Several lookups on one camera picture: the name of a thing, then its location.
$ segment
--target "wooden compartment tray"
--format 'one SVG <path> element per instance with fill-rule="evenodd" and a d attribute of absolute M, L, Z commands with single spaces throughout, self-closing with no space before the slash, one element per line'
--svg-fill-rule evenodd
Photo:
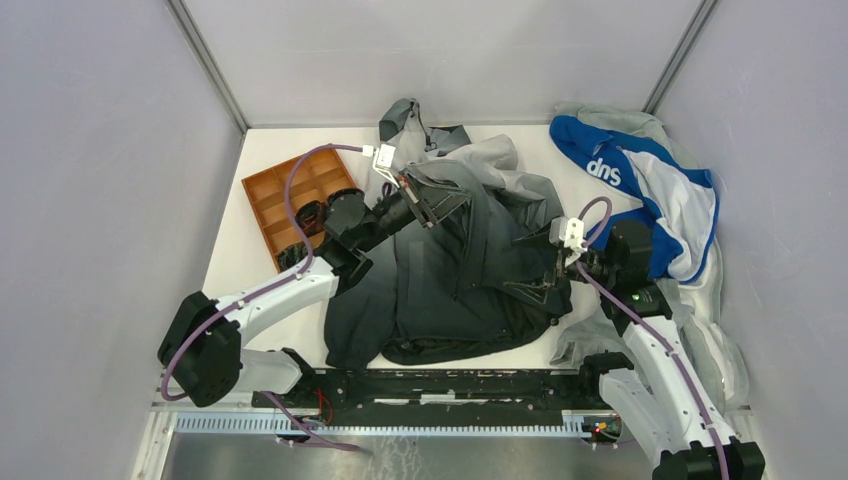
<path fill-rule="evenodd" d="M 262 231 L 262 238 L 268 246 L 268 253 L 271 254 L 271 260 L 278 272 L 280 267 L 277 265 L 277 254 L 300 242 L 292 219 L 286 215 L 283 200 L 286 179 L 299 158 L 292 158 L 241 181 Z M 322 150 L 312 154 L 294 177 L 291 188 L 292 210 L 297 213 L 300 207 L 313 200 L 326 202 L 330 194 L 343 188 L 354 187 L 356 184 L 353 183 L 339 154 L 335 150 Z M 323 240 L 324 232 L 309 238 L 313 246 L 320 245 Z"/>

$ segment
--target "clothing pile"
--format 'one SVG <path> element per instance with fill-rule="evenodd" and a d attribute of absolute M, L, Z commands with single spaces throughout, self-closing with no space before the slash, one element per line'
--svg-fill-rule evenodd
<path fill-rule="evenodd" d="M 461 126 L 425 127 L 414 99 L 396 102 L 379 127 L 380 141 L 397 148 L 394 168 L 415 163 L 471 201 L 435 227 L 413 222 L 367 253 L 374 265 L 365 278 L 329 303 L 329 365 L 364 369 L 379 353 L 403 365 L 486 355 L 536 340 L 571 311 L 570 288 L 537 300 L 518 287 L 542 278 L 555 257 L 512 241 L 564 213 L 550 180 L 516 171 L 508 137 L 471 143 Z M 373 205 L 383 179 L 370 175 L 364 190 Z"/>
<path fill-rule="evenodd" d="M 684 348 L 716 407 L 738 408 L 749 383 L 738 347 L 719 328 L 719 200 L 710 171 L 698 169 L 652 115 L 579 103 L 561 104 L 557 114 L 550 134 L 560 151 L 595 177 L 602 190 L 616 194 L 610 196 L 629 197 L 624 203 L 631 208 L 611 217 L 595 246 L 604 247 L 609 229 L 621 218 L 652 229 L 650 276 L 669 301 Z M 564 330 L 551 363 L 577 368 L 587 355 L 604 351 L 633 358 L 598 309 Z"/>
<path fill-rule="evenodd" d="M 548 178 L 516 171 L 508 137 L 472 143 L 462 126 L 427 127 L 414 99 L 396 102 L 379 131 L 381 142 L 397 148 L 394 168 L 415 164 L 427 177 L 467 191 L 471 201 L 434 228 L 413 222 L 367 253 L 372 269 L 329 303 L 329 365 L 363 369 L 380 353 L 403 365 L 495 353 L 536 340 L 572 311 L 570 285 L 541 297 L 524 288 L 550 272 L 555 253 L 513 242 L 576 211 L 563 211 Z M 562 161 L 587 172 L 569 182 L 595 182 L 599 195 L 613 199 L 618 213 L 593 246 L 603 249 L 622 218 L 651 229 L 649 275 L 669 301 L 707 394 L 722 411 L 741 406 L 748 376 L 718 325 L 719 199 L 709 170 L 698 169 L 662 123 L 642 112 L 562 104 L 550 135 Z M 366 203 L 373 205 L 383 190 L 383 177 L 370 172 Z M 561 334 L 553 365 L 578 368 L 587 355 L 605 351 L 633 359 L 600 308 L 581 320 Z"/>

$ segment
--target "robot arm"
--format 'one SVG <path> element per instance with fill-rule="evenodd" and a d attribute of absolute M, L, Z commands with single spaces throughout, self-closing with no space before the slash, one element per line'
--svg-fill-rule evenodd
<path fill-rule="evenodd" d="M 183 300 L 158 351 L 163 365 L 199 326 L 214 315 L 220 317 L 191 343 L 173 370 L 173 378 L 195 405 L 212 405 L 234 388 L 288 392 L 301 375 L 296 361 L 282 351 L 245 349 L 247 343 L 302 308 L 356 285 L 372 266 L 363 252 L 416 220 L 436 225 L 470 198 L 454 185 L 428 179 L 414 166 L 394 180 L 398 190 L 373 208 L 354 193 L 336 198 L 324 222 L 324 243 L 315 249 L 309 268 L 283 288 L 275 285 L 291 270 L 217 301 L 202 292 Z"/>
<path fill-rule="evenodd" d="M 561 235 L 551 235 L 554 243 Z M 617 301 L 601 297 L 604 313 L 647 377 L 646 388 L 623 354 L 589 356 L 581 375 L 597 385 L 601 399 L 628 425 L 654 466 L 655 480 L 718 479 L 723 453 L 727 478 L 759 479 L 765 461 L 756 443 L 740 443 L 707 396 L 683 350 L 662 292 L 648 278 L 650 231 L 620 220 L 603 251 L 582 252 L 586 265 L 561 255 L 564 277 L 591 283 Z M 636 322 L 624 308 L 636 313 Z"/>

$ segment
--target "gray wall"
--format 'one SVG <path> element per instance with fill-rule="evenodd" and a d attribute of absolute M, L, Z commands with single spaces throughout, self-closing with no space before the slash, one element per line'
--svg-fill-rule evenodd
<path fill-rule="evenodd" d="M 186 0 L 248 121 L 548 121 L 563 99 L 641 108 L 698 0 Z"/>
<path fill-rule="evenodd" d="M 0 478 L 126 478 L 239 141 L 164 2 L 0 3 Z"/>
<path fill-rule="evenodd" d="M 721 2 L 659 115 L 718 174 L 723 326 L 774 477 L 845 478 L 848 3 Z"/>

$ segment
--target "white connector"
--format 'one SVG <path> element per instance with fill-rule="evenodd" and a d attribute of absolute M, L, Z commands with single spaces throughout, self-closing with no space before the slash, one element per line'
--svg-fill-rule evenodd
<path fill-rule="evenodd" d="M 551 222 L 551 231 L 548 240 L 554 245 L 562 244 L 563 247 L 571 250 L 571 254 L 565 259 L 565 267 L 576 262 L 580 255 L 586 253 L 586 243 L 584 237 L 586 224 L 579 218 L 555 218 Z"/>
<path fill-rule="evenodd" d="M 392 163 L 395 158 L 395 147 L 387 144 L 380 145 L 376 152 L 374 152 L 374 159 L 371 161 L 371 168 L 374 169 L 375 172 L 379 173 L 380 176 L 391 182 L 395 188 L 400 188 L 397 180 L 395 180 L 395 176 L 392 173 Z"/>

